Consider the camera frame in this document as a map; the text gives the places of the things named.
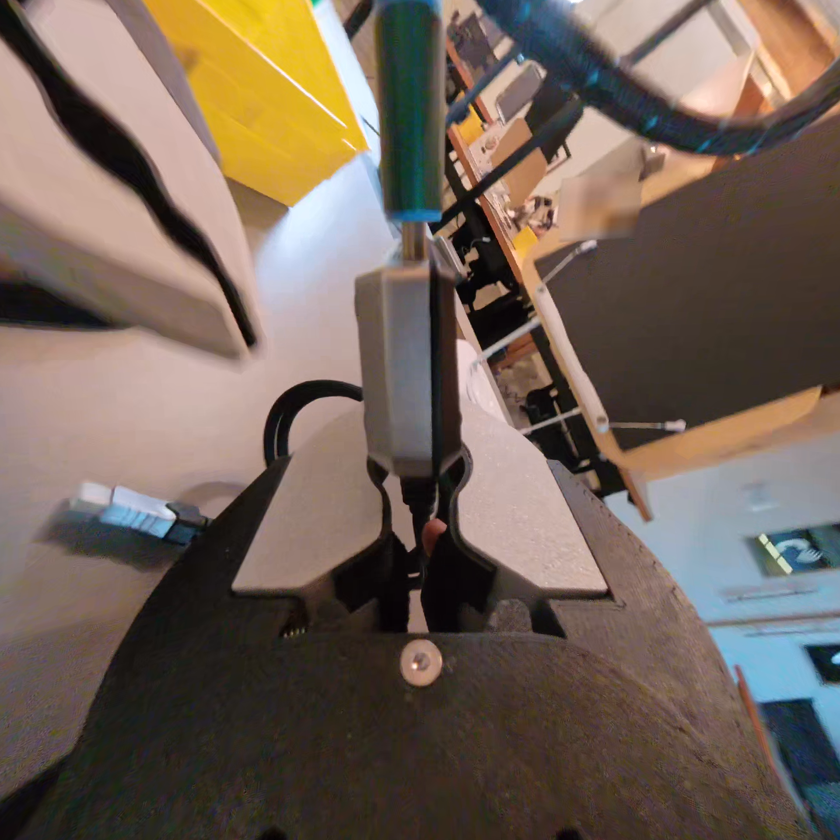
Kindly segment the black board white stand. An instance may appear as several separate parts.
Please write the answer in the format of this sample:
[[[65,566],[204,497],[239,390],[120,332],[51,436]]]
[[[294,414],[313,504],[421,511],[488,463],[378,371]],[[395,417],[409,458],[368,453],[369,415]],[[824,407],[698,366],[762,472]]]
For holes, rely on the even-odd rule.
[[[776,150],[644,186],[630,238],[557,234],[518,270],[531,322],[488,351],[537,351],[644,522],[658,480],[838,432],[838,115]]]

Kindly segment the braided hdmi cable green plug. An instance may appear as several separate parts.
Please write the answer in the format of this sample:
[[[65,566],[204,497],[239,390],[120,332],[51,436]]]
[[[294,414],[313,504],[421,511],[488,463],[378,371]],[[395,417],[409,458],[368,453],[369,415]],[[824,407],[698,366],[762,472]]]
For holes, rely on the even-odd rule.
[[[712,118],[651,88],[578,23],[567,2],[479,2],[526,58],[563,83],[573,104],[638,137],[710,156],[755,154],[788,140],[838,104],[838,60],[760,119]],[[381,185],[385,216],[402,230],[393,269],[427,280],[427,227],[445,224],[445,22],[441,2],[376,2]]]

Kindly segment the silver hdmi adapter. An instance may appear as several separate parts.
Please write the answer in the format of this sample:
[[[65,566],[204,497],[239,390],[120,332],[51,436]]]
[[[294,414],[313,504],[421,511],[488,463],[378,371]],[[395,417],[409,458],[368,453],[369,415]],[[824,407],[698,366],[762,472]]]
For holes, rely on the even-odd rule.
[[[270,408],[263,456],[290,454],[294,419],[306,405],[342,397],[364,405],[367,455],[401,482],[416,551],[433,516],[438,485],[462,450],[455,273],[433,257],[400,261],[354,283],[362,385],[332,380],[292,386]]]

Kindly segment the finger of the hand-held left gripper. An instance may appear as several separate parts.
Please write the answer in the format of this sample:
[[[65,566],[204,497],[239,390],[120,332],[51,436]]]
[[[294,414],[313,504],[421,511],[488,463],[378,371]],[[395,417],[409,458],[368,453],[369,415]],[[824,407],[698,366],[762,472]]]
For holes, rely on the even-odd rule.
[[[68,137],[2,47],[2,261],[105,320],[223,358],[248,353],[216,278]]]
[[[67,137],[216,278],[247,346],[256,277],[217,148],[143,2],[27,2],[26,67]]]

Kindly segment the white usb adapter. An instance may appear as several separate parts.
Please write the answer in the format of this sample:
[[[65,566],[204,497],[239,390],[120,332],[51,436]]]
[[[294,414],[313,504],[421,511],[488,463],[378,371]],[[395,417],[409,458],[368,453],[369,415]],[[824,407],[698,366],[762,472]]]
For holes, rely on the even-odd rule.
[[[185,547],[205,533],[213,519],[178,500],[150,497],[125,486],[83,482],[69,499],[68,511],[118,529]]]

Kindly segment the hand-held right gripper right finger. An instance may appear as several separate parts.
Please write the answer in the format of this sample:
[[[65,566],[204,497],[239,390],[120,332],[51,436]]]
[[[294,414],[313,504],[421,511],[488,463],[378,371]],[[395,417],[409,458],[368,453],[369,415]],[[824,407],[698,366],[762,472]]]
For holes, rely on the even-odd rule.
[[[469,467],[455,498],[455,536],[490,567],[489,599],[607,595],[548,460],[517,429],[467,403],[461,437]]]

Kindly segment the wooden top office desk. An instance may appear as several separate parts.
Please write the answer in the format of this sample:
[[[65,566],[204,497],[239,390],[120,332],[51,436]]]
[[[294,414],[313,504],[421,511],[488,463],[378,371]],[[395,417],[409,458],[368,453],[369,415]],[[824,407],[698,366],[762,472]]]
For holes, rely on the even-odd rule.
[[[482,96],[510,65],[518,65],[521,60],[516,45],[511,44],[507,53],[481,77],[478,77],[469,68],[469,63],[459,54],[453,40],[448,36],[445,37],[445,47],[448,67],[451,68],[450,75],[457,82],[459,89],[459,94],[452,101],[452,105],[458,106],[465,102],[469,95],[473,96],[465,119],[462,122],[452,122],[446,129],[447,155],[444,159],[448,166],[446,174],[449,187],[456,201],[459,202],[465,194],[477,187],[489,175],[488,172],[480,169],[476,158],[471,153],[472,144],[478,142],[487,130],[502,127],[502,123],[496,119]],[[456,215],[465,218],[474,231],[474,236],[481,236],[484,228],[489,229],[495,250],[500,252],[507,264],[507,271],[501,277],[502,279],[511,277],[511,283],[507,283],[506,287],[512,291],[519,291],[523,287],[524,253],[516,248],[514,241],[516,234],[493,192],[496,186],[501,186],[501,181],[484,187],[482,194],[469,198],[465,207],[458,210]]]

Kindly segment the yellow divided bin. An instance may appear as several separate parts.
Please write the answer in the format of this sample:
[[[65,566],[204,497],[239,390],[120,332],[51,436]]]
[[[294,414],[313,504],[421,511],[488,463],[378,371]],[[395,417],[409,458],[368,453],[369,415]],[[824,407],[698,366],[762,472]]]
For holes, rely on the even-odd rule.
[[[305,1],[147,1],[226,177],[294,206],[370,149]]]

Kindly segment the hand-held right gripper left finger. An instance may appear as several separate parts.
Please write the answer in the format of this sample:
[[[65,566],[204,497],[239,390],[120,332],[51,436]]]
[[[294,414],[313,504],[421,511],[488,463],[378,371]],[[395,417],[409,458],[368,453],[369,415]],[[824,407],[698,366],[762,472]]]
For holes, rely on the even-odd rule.
[[[376,597],[392,561],[385,473],[353,406],[290,457],[234,578],[239,595]]]

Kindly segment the cardboard box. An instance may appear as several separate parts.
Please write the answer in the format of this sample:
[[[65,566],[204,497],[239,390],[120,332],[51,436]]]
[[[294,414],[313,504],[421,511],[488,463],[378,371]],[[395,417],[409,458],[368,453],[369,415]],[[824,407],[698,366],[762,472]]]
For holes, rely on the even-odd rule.
[[[517,118],[501,135],[490,155],[494,170],[532,139],[532,131],[524,118]],[[536,147],[500,180],[511,206],[519,206],[535,193],[548,170],[548,162],[540,147]]]

